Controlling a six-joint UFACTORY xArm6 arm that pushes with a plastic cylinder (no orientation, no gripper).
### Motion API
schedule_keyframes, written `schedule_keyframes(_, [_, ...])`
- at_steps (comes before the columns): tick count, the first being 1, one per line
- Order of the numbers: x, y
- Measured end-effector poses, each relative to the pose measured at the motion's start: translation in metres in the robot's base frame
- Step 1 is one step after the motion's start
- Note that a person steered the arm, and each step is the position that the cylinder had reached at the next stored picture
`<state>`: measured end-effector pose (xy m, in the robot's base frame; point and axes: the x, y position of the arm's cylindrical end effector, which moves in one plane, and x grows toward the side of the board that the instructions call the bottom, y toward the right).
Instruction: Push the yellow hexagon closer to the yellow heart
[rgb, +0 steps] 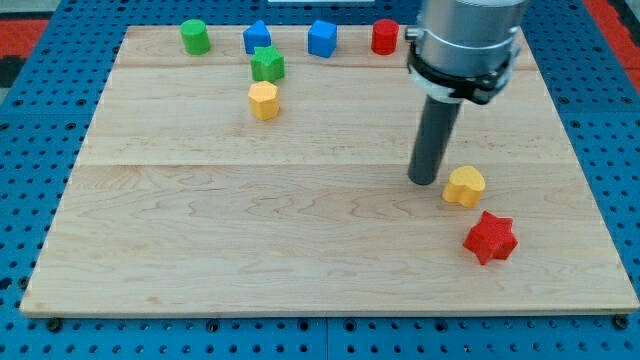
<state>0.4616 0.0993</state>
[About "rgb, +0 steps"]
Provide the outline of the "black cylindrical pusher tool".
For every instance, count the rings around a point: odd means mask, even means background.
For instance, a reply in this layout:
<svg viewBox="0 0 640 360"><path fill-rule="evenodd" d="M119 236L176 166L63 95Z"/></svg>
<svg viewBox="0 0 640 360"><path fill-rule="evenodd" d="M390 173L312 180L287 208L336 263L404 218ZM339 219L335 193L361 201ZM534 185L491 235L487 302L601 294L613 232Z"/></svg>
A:
<svg viewBox="0 0 640 360"><path fill-rule="evenodd" d="M436 180L460 107L460 102L426 98L408 168L413 183L430 185Z"/></svg>

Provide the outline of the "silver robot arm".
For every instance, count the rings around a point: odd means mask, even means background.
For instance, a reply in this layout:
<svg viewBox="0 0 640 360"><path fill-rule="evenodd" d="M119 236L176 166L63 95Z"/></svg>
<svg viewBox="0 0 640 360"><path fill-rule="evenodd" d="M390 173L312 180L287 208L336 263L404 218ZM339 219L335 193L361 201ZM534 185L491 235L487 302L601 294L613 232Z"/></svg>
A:
<svg viewBox="0 0 640 360"><path fill-rule="evenodd" d="M419 185L434 182L465 101L488 104L509 82L527 0L425 0L405 31L406 66L426 94L408 168Z"/></svg>

